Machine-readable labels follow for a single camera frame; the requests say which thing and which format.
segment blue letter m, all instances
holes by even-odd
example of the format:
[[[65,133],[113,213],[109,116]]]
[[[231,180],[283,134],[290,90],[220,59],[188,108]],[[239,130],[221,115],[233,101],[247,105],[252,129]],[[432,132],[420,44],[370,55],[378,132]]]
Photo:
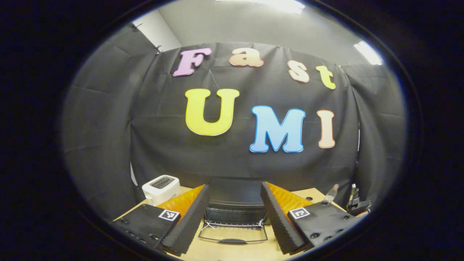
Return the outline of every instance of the blue letter m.
[[[300,152],[301,131],[305,113],[299,109],[291,109],[287,112],[282,124],[279,123],[274,110],[269,106],[254,106],[251,111],[256,115],[255,143],[250,146],[252,152],[266,152],[269,146],[266,144],[266,135],[271,141],[274,151],[278,151],[285,137],[287,143],[282,147],[285,152]]]

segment letter u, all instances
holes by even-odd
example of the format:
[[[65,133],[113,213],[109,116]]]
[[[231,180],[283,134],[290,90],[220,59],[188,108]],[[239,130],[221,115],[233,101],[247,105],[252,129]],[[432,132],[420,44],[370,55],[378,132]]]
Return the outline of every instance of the letter u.
[[[217,136],[226,132],[232,125],[233,104],[240,92],[234,89],[220,89],[217,95],[221,97],[221,115],[215,123],[206,122],[203,118],[205,100],[211,94],[208,89],[191,89],[185,92],[187,110],[185,123],[196,134]]]

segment white wall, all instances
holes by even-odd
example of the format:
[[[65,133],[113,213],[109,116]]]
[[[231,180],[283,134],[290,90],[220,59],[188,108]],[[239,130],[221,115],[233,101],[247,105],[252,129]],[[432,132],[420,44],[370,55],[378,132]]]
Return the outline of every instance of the white wall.
[[[149,12],[148,14],[139,17],[133,21],[137,27],[153,45],[160,47],[161,51],[168,51],[175,48],[182,47],[177,37],[174,35],[171,28],[169,28],[166,21],[161,16],[158,10]]]

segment plastic bottle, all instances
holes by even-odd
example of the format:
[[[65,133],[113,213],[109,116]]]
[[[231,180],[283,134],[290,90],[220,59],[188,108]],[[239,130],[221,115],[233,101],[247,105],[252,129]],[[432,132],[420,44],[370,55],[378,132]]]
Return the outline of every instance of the plastic bottle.
[[[325,194],[324,201],[327,202],[327,204],[331,203],[337,196],[338,187],[339,185],[335,184],[334,187]]]

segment wooden table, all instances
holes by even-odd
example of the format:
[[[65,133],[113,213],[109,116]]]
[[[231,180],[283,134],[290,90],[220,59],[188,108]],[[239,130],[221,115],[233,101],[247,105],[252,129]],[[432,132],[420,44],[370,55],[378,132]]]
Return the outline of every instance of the wooden table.
[[[182,193],[191,190],[190,188],[181,187]],[[311,202],[317,203],[324,199],[324,194],[318,191],[315,188],[304,189],[293,191],[294,194],[306,198],[308,196],[312,197]],[[142,204],[148,204],[147,200],[140,202],[138,205],[133,207],[131,210],[127,211],[120,217],[115,220],[120,219],[133,209],[137,208]],[[343,208],[332,202],[333,205],[337,206],[341,210],[345,211]],[[198,225],[197,232],[195,237],[190,244],[190,247],[187,251],[187,254],[182,254],[180,257],[182,260],[186,261],[253,261],[253,260],[264,260],[264,261],[281,261],[290,258],[290,254],[282,254],[277,244],[277,239],[274,235],[274,230],[271,225],[264,226],[267,234],[268,240],[251,243],[245,245],[230,245],[230,244],[220,244],[217,242],[201,239],[198,237],[198,234],[203,227],[204,222],[201,221]],[[292,255],[291,257],[298,256],[301,253]]]

